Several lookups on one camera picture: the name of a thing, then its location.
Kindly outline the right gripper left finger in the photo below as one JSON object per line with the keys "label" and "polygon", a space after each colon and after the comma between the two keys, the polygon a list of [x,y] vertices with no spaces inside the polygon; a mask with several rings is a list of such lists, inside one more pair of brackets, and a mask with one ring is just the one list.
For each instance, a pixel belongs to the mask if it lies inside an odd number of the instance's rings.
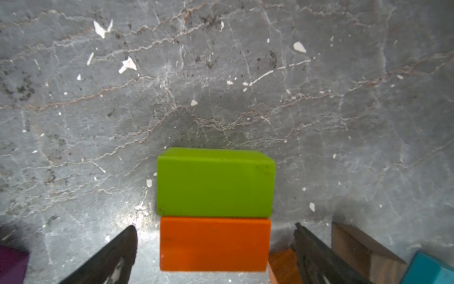
{"label": "right gripper left finger", "polygon": [[137,230],[130,225],[61,283],[127,284],[137,257],[137,247]]}

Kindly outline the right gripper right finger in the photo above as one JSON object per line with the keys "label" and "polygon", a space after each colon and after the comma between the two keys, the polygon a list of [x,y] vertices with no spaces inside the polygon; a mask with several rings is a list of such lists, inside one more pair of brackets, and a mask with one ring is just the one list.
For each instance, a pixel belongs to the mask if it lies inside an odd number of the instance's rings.
{"label": "right gripper right finger", "polygon": [[342,260],[308,228],[295,223],[292,249],[305,284],[368,284],[370,281]]}

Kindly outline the orange brown wedge block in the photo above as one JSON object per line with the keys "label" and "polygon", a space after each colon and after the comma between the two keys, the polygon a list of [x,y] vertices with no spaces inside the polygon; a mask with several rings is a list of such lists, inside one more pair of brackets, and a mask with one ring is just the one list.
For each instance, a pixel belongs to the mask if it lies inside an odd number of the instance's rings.
{"label": "orange brown wedge block", "polygon": [[267,269],[271,284],[303,284],[292,248],[269,254]]}

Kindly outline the dark walnut wedge block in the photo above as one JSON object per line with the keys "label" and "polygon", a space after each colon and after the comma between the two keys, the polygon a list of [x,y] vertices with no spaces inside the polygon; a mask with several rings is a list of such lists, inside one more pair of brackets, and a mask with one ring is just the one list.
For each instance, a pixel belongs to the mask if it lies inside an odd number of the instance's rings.
{"label": "dark walnut wedge block", "polygon": [[332,249],[354,271],[374,284],[399,284],[407,263],[360,229],[334,222]]}

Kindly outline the orange rectangular block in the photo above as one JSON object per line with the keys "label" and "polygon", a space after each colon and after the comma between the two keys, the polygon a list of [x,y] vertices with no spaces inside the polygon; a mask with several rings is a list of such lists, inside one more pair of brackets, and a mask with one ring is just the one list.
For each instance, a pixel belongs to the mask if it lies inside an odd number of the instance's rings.
{"label": "orange rectangular block", "polygon": [[168,272],[263,272],[270,234],[267,218],[163,217],[160,268]]}

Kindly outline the purple wedge block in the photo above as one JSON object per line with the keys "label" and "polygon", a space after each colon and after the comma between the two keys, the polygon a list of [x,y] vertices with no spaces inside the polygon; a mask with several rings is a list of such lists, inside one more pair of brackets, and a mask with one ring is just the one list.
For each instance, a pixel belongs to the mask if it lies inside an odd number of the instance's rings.
{"label": "purple wedge block", "polygon": [[1,284],[23,284],[29,252],[1,246]]}

